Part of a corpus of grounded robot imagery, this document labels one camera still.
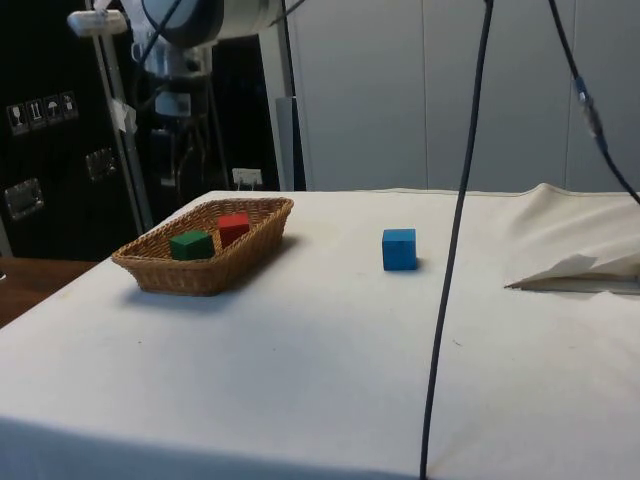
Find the wooden block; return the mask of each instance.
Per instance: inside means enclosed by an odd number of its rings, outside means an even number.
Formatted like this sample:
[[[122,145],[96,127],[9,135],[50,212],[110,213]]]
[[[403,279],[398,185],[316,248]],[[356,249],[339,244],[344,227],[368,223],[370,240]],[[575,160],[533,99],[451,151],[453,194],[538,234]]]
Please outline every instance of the wooden block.
[[[183,233],[170,240],[171,258],[174,260],[203,260],[215,255],[213,238],[197,230]]]
[[[227,248],[251,230],[249,215],[247,213],[235,213],[222,216],[218,219],[218,229],[220,230],[222,248]]]
[[[382,236],[382,257],[386,271],[416,270],[415,229],[385,230]]]

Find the power socket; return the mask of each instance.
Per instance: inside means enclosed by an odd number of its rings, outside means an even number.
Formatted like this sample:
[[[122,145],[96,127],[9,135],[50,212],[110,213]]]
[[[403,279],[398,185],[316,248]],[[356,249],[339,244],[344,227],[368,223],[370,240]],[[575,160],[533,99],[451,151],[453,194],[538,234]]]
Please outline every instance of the power socket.
[[[262,170],[257,168],[234,168],[233,183],[239,187],[262,186]]]

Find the wooden table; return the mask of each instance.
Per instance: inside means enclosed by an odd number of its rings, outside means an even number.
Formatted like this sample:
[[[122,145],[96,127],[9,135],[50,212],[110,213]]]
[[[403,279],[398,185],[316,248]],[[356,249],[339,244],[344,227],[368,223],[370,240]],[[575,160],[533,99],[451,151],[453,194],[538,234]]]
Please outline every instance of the wooden table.
[[[0,271],[6,274],[6,278],[0,280],[0,328],[95,265],[93,262],[0,257]]]

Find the blue cube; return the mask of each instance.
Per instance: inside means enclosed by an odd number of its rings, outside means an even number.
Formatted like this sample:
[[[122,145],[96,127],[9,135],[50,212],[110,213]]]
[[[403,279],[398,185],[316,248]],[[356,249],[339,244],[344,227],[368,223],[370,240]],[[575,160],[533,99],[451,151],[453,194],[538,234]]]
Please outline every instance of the blue cube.
[[[385,230],[382,236],[382,258],[384,269],[388,272],[416,270],[418,257],[415,229]]]

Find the green cube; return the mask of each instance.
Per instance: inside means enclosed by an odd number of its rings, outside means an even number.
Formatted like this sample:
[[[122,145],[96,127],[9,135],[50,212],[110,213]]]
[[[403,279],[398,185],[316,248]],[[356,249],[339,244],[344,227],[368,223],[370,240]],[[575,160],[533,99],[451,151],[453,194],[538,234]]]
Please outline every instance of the green cube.
[[[203,260],[215,255],[213,238],[207,232],[193,231],[173,237],[171,258],[174,260]]]

